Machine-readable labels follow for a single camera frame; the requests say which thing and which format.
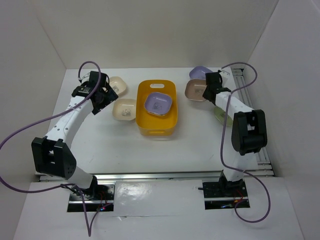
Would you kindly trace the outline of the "cream panda plate back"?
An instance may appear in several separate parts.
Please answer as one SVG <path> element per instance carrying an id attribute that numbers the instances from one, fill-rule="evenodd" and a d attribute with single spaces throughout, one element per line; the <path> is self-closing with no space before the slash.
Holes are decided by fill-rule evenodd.
<path id="1" fill-rule="evenodd" d="M 123 96 L 127 91 L 127 84 L 119 76 L 112 76 L 109 79 L 109 85 L 119 97 Z"/>

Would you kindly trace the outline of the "cream panda plate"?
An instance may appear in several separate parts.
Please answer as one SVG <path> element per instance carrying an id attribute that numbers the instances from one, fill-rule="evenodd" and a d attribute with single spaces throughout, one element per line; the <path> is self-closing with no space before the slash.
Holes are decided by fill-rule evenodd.
<path id="1" fill-rule="evenodd" d="M 136 100 L 118 99 L 114 102 L 112 116 L 118 121 L 133 121 L 136 119 Z"/>
<path id="2" fill-rule="evenodd" d="M 109 79 L 109 85 L 119 97 L 123 96 L 127 91 L 127 84 L 119 76 L 112 76 Z"/>

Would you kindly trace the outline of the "brown panda plate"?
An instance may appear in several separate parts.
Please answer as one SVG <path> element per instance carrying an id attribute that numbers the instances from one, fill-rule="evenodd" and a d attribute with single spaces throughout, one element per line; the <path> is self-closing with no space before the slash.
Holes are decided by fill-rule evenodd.
<path id="1" fill-rule="evenodd" d="M 191 79 L 185 87 L 184 95 L 191 101 L 203 102 L 206 99 L 203 97 L 206 89 L 206 81 L 203 79 Z"/>

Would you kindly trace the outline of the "cream panda plate front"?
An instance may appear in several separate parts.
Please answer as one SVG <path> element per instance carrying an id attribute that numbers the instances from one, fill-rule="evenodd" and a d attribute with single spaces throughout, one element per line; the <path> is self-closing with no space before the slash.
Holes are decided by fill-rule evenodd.
<path id="1" fill-rule="evenodd" d="M 136 100 L 118 99 L 114 102 L 112 116 L 118 121 L 133 121 L 136 119 Z"/>

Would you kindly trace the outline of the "purple plate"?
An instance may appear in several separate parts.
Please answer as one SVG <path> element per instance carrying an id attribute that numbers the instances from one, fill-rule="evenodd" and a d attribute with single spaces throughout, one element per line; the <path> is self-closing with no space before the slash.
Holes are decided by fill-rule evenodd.
<path id="1" fill-rule="evenodd" d="M 193 79 L 199 79 L 199 80 L 205 80 L 206 79 L 206 74 L 207 73 L 212 73 L 213 71 L 210 70 L 207 67 L 204 66 L 196 66 L 189 72 L 189 78 L 191 80 Z"/>
<path id="2" fill-rule="evenodd" d="M 170 111 L 173 100 L 172 98 L 161 92 L 150 93 L 145 102 L 144 108 L 147 112 L 164 114 Z"/>

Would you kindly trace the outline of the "yellow panda plate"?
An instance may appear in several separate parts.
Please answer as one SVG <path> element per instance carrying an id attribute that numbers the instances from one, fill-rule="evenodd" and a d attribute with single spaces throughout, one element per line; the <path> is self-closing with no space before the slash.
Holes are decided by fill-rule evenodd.
<path id="1" fill-rule="evenodd" d="M 168 115 L 169 115 L 169 113 L 168 112 L 166 112 L 166 113 L 164 113 L 164 114 L 158 114 L 158 113 L 156 113 L 156 112 L 148 112 L 150 115 L 152 115 L 152 116 L 155 116 L 155 117 L 158 117 L 158 118 L 166 118 Z"/>

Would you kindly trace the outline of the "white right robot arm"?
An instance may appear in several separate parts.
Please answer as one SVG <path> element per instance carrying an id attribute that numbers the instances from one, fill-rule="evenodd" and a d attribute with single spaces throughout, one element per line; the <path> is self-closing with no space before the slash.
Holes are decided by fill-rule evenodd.
<path id="1" fill-rule="evenodd" d="M 206 88 L 203 98 L 225 112 L 232 119 L 231 145 L 235 151 L 232 160 L 222 160 L 223 170 L 218 181 L 218 190 L 223 196 L 230 196 L 240 188 L 244 171 L 254 155 L 267 145 L 266 116 L 263 110 L 253 109 L 232 95 L 223 87 L 219 71 L 205 74 Z"/>

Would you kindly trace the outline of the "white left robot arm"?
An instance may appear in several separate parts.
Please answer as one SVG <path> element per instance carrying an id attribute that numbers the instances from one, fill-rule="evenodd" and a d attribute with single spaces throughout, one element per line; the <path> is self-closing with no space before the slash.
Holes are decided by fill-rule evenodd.
<path id="1" fill-rule="evenodd" d="M 91 71 L 88 80 L 77 86 L 71 94 L 67 114 L 61 116 L 54 127 L 42 138 L 31 143 L 35 170 L 38 173 L 60 177 L 80 188 L 88 200 L 97 197 L 104 187 L 97 178 L 77 166 L 71 152 L 73 139 L 90 114 L 96 115 L 118 99 L 105 73 Z"/>

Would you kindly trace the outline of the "yellow plastic bin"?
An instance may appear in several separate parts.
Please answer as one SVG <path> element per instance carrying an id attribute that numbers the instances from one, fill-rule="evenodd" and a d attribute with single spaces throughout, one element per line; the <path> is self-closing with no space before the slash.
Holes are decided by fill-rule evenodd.
<path id="1" fill-rule="evenodd" d="M 159 92 L 172 98 L 168 116 L 161 118 L 149 114 L 144 103 L 150 93 Z M 144 80 L 138 85 L 136 97 L 136 123 L 144 136 L 170 136 L 178 122 L 178 100 L 176 86 L 172 81 L 163 79 Z"/>

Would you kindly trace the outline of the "green panda plate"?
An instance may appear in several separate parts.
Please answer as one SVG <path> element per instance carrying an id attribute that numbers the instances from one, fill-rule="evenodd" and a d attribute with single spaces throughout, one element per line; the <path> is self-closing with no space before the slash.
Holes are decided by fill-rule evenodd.
<path id="1" fill-rule="evenodd" d="M 224 110 L 222 110 L 221 108 L 215 106 L 213 109 L 213 113 L 214 113 L 214 116 L 216 117 L 216 119 L 222 125 L 224 125 L 226 112 Z M 232 118 L 230 116 L 227 116 L 226 126 L 231 127 L 232 125 L 233 125 Z"/>

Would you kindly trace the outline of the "aluminium table edge rail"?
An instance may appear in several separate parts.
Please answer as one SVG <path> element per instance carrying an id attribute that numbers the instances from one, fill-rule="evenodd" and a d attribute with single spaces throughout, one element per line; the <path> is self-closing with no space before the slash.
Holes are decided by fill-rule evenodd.
<path id="1" fill-rule="evenodd" d="M 146 181 L 146 180 L 187 180 L 219 178 L 220 171 L 162 172 L 162 173 L 118 173 L 96 174 L 98 181 Z"/>

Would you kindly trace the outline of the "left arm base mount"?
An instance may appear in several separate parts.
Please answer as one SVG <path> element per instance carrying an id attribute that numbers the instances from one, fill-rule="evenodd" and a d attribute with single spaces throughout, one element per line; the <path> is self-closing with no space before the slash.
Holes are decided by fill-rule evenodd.
<path id="1" fill-rule="evenodd" d="M 64 187 L 69 190 L 69 200 L 67 206 L 68 213 L 84 212 L 82 197 L 75 187 Z M 114 183 L 101 184 L 97 193 L 88 195 L 85 191 L 82 192 L 84 204 L 87 212 L 113 212 L 114 197 L 116 185 Z"/>

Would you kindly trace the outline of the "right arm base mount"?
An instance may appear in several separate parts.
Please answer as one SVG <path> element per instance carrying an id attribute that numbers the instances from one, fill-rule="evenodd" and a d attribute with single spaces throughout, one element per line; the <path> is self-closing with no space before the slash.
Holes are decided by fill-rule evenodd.
<path id="1" fill-rule="evenodd" d="M 198 188 L 204 197 L 205 210 L 222 210 L 237 208 L 250 208 L 246 184 L 243 182 L 235 189 L 223 190 L 218 182 L 203 182 Z"/>

